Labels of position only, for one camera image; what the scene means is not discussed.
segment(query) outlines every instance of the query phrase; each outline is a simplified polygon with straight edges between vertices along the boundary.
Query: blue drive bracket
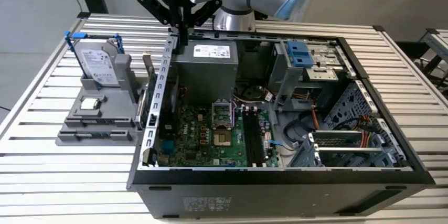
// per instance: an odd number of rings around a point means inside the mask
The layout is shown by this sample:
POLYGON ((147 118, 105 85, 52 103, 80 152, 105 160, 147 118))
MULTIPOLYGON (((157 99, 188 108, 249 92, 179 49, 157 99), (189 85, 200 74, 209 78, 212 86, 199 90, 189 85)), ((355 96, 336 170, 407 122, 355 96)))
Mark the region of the blue drive bracket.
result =
POLYGON ((287 42, 287 52, 291 58, 291 65, 295 67, 311 68, 315 64, 308 52, 308 46, 301 41, 287 42))

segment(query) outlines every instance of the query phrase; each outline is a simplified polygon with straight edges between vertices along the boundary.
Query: green circuit board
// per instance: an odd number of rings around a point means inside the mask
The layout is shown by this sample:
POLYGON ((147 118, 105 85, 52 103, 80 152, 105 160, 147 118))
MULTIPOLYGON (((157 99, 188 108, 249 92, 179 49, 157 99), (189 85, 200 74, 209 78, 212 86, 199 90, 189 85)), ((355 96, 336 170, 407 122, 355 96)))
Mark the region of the green circuit board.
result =
MULTIPOLYGON (((241 112, 239 110, 235 112, 235 126, 231 131, 212 129, 212 116, 211 108, 192 106, 180 108, 179 134, 173 152, 169 157, 161 155, 164 159, 163 162, 159 160, 161 165, 169 165, 169 167, 247 167, 241 112), (229 134, 225 138, 228 141, 220 142, 221 139, 216 138, 216 135, 223 131, 229 134)), ((267 112, 259 114, 259 121, 260 126, 269 123, 267 112)), ((267 167, 277 167, 275 149, 272 149, 272 157, 265 160, 265 165, 267 167)))

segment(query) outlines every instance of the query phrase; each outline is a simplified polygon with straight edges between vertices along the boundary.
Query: blue latch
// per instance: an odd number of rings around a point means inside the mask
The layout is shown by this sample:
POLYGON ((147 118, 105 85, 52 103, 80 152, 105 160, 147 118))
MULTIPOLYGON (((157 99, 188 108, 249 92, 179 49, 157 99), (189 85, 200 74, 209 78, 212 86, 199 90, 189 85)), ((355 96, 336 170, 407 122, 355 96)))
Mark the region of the blue latch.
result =
POLYGON ((76 32, 76 33, 72 34, 72 38, 73 39, 87 39, 88 35, 87 35, 87 33, 76 32))
POLYGON ((291 57, 292 66, 311 68, 315 64, 313 58, 308 52, 308 46, 301 41, 287 42, 287 52, 291 57))

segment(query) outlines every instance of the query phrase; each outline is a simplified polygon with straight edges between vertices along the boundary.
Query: gray plastic part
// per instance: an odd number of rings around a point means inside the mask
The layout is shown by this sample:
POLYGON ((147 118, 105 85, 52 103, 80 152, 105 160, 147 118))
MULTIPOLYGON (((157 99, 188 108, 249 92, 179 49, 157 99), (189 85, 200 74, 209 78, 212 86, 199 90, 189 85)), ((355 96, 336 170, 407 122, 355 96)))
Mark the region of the gray plastic part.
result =
POLYGON ((133 118, 139 90, 144 87, 131 71, 131 56, 117 54, 111 60, 120 87, 101 87, 92 79, 81 79, 84 87, 65 118, 56 145, 132 146, 140 137, 141 131, 135 128, 133 118), (95 109, 80 109, 85 98, 99 100, 95 109), (108 134, 109 138, 92 137, 101 134, 108 134))
POLYGON ((99 90, 99 87, 96 86, 96 81, 93 81, 93 79, 87 79, 81 77, 81 84, 83 87, 88 90, 99 90))
POLYGON ((129 55, 119 54, 115 59, 116 76, 120 83, 121 90, 127 90, 133 103, 137 102, 137 83, 135 73, 131 70, 132 58, 129 55))
POLYGON ((133 128, 89 125, 83 128, 63 127, 56 138, 59 146, 133 146, 143 137, 143 131, 133 128), (95 134, 108 134, 109 138, 92 138, 95 134))

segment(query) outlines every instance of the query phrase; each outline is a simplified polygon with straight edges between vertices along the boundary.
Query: blue plastic clip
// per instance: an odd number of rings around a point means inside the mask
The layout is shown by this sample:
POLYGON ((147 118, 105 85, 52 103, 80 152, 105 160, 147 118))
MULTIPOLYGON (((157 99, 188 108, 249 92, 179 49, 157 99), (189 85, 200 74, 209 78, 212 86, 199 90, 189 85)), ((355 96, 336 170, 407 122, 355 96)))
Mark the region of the blue plastic clip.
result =
POLYGON ((72 44, 72 39, 71 39, 71 31, 65 31, 64 32, 64 39, 67 41, 67 44, 68 44, 68 48, 71 49, 71 51, 73 52, 75 56, 76 56, 76 52, 75 52, 75 47, 73 47, 73 44, 72 44))
POLYGON ((76 32, 76 33, 72 34, 72 38, 73 39, 87 39, 88 38, 88 34, 87 33, 76 32))
POLYGON ((308 52, 308 46, 301 41, 287 42, 287 52, 295 67, 311 68, 315 64, 313 58, 308 52))
POLYGON ((115 34, 113 38, 117 40, 119 51, 123 54, 124 53, 124 48, 123 48, 123 39, 121 39, 121 36, 119 34, 115 34))

